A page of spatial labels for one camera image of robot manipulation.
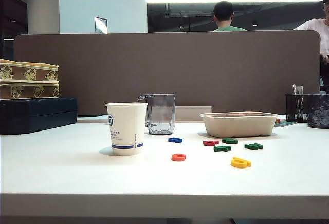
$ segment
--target paper food container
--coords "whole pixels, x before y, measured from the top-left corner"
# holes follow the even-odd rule
[[[262,112],[205,113],[207,133],[214,137],[252,137],[272,134],[278,115]]]
[[[58,66],[0,59],[0,82],[58,83]]]
[[[24,98],[56,98],[60,95],[59,84],[30,84],[0,82],[0,100]]]

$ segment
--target white paper cup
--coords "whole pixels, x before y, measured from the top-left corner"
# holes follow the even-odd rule
[[[107,103],[112,151],[116,155],[139,154],[144,143],[146,102]]]

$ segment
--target man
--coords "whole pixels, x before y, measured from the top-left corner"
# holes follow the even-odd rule
[[[233,5],[231,2],[218,2],[214,7],[214,17],[218,26],[218,29],[214,31],[246,31],[245,29],[231,26],[234,17]]]
[[[320,34],[320,75],[324,85],[329,85],[329,0],[323,0],[325,18],[312,19],[295,30],[314,30]]]

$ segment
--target white shirt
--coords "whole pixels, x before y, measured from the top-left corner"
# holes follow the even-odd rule
[[[294,30],[314,30],[320,34],[320,52],[329,55],[329,26],[324,23],[325,19],[312,19],[298,26]]]

